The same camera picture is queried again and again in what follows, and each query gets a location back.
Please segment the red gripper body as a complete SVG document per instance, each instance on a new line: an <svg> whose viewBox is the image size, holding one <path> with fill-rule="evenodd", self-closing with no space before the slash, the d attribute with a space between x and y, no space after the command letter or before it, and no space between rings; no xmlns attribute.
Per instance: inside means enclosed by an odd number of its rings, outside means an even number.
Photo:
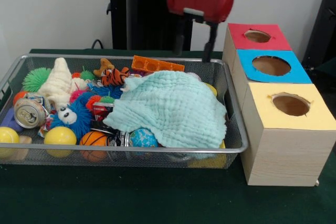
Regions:
<svg viewBox="0 0 336 224"><path fill-rule="evenodd" d="M193 12L207 22L221 23L229 16L233 3L234 0L167 0L167 7L174 14Z"/></svg>

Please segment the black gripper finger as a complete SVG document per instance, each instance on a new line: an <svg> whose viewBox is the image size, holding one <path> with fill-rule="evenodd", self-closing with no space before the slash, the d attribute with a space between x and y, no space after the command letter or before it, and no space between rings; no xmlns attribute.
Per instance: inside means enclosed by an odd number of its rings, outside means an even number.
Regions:
<svg viewBox="0 0 336 224"><path fill-rule="evenodd" d="M214 49L216 37L217 37L217 29L218 29L218 23L206 23L210 27L209 32L209 40L205 44L204 47L204 55L202 57L202 62L207 63L210 62L211 54Z"/></svg>
<svg viewBox="0 0 336 224"><path fill-rule="evenodd" d="M183 51L185 21L184 17L180 17L177 22L175 45L173 49L176 56L180 56Z"/></svg>

